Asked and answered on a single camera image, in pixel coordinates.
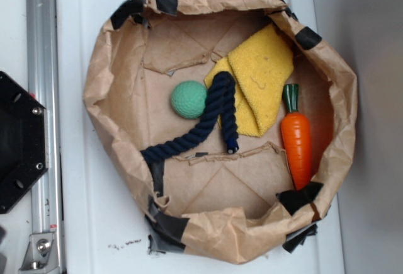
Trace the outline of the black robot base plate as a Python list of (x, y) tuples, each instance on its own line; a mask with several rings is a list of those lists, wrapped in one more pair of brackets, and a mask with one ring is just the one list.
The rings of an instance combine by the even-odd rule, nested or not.
[(48, 169), (43, 107), (1, 72), (1, 213), (6, 214)]

